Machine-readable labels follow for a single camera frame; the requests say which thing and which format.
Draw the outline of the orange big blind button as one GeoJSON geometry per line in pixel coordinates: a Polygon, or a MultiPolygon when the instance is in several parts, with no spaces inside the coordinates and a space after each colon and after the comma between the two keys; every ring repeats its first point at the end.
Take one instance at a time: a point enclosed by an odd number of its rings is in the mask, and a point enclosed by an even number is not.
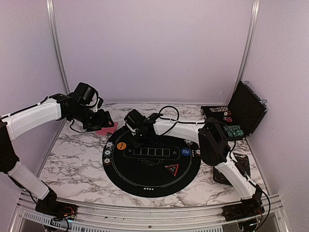
{"type": "Polygon", "coordinates": [[[125,150],[126,147],[127,147],[127,144],[125,142],[119,142],[117,145],[116,145],[117,149],[118,150],[125,150]]]}

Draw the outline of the red playing card deck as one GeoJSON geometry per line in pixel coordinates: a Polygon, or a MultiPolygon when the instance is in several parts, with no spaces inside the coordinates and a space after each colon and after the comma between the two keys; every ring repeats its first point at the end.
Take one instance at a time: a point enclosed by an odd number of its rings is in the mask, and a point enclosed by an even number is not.
{"type": "Polygon", "coordinates": [[[102,128],[99,131],[96,131],[97,135],[101,135],[101,136],[106,136],[107,134],[113,134],[115,132],[116,128],[115,127],[111,127],[111,128],[102,128]]]}

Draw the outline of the grey chip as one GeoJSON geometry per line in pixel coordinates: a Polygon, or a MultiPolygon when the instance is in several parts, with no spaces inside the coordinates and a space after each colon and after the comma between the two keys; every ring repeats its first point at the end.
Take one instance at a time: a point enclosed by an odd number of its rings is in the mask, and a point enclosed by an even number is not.
{"type": "Polygon", "coordinates": [[[113,145],[112,142],[107,142],[106,145],[105,145],[105,147],[106,147],[107,150],[112,150],[113,147],[114,147],[114,145],[113,145]]]}

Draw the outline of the green chip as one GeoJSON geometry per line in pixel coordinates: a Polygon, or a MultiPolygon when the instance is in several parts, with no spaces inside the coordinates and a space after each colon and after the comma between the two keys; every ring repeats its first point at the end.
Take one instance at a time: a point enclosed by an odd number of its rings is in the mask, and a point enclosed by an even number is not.
{"type": "Polygon", "coordinates": [[[103,157],[104,158],[109,158],[109,157],[111,157],[111,155],[112,155],[112,152],[110,150],[105,150],[103,152],[103,157]]]}

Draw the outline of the blue small blind button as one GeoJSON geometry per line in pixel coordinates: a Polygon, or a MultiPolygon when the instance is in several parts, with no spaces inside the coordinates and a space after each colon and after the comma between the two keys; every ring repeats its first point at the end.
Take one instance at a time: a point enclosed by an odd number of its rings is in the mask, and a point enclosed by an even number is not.
{"type": "Polygon", "coordinates": [[[182,150],[181,150],[181,154],[183,155],[183,156],[185,156],[185,157],[190,157],[191,156],[191,150],[190,149],[188,149],[188,148],[183,148],[182,150]]]}

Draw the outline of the red chip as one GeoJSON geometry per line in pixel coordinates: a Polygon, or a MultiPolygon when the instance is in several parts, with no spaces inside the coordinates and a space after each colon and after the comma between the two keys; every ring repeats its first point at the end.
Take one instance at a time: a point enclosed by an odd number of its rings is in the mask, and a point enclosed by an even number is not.
{"type": "Polygon", "coordinates": [[[112,163],[112,160],[111,160],[110,158],[105,158],[105,159],[103,160],[103,164],[106,165],[106,166],[111,165],[111,163],[112,163]]]}
{"type": "Polygon", "coordinates": [[[194,156],[200,157],[200,150],[199,149],[194,151],[194,156]]]}

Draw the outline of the red triangle all-in marker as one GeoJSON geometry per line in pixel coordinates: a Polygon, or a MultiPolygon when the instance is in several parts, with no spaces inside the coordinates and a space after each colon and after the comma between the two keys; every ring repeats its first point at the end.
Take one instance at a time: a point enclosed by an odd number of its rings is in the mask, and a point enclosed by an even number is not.
{"type": "Polygon", "coordinates": [[[174,176],[176,177],[179,169],[179,164],[171,164],[166,165],[165,168],[174,176]]]}

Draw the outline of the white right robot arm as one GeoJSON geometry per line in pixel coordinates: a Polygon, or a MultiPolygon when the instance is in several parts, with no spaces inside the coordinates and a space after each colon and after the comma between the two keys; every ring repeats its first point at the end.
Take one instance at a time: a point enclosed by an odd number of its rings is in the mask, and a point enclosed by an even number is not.
{"type": "Polygon", "coordinates": [[[197,143],[202,161],[221,172],[239,194],[239,212],[248,217],[256,211],[263,192],[235,158],[221,122],[211,117],[205,121],[179,121],[162,116],[152,113],[145,117],[136,109],[130,111],[124,121],[131,129],[133,144],[140,146],[154,136],[164,135],[197,143]]]}

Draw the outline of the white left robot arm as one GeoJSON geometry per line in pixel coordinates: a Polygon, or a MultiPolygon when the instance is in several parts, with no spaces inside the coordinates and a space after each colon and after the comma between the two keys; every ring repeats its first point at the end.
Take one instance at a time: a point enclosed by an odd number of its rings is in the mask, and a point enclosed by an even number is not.
{"type": "Polygon", "coordinates": [[[47,96],[39,103],[0,117],[0,171],[43,200],[43,209],[51,215],[61,211],[61,204],[37,177],[39,165],[61,121],[79,121],[83,132],[114,126],[110,113],[101,108],[102,103],[97,90],[79,83],[68,95],[47,96]]]}

